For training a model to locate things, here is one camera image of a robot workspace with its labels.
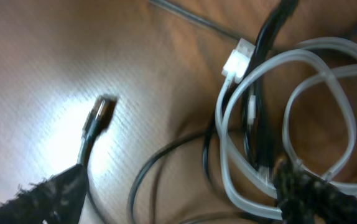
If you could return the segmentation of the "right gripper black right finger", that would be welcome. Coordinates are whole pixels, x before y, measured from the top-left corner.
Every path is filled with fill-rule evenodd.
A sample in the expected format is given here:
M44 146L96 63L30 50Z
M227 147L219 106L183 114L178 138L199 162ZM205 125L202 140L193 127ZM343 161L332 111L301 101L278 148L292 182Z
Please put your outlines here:
M287 223L357 223L357 198L291 162L276 164L273 174L277 206Z

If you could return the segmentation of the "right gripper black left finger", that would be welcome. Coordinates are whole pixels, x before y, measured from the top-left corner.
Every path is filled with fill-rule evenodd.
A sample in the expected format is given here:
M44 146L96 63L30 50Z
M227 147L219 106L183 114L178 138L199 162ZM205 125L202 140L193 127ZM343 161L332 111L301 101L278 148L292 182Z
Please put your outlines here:
M89 187L86 168L77 164L0 205L0 223L76 224Z

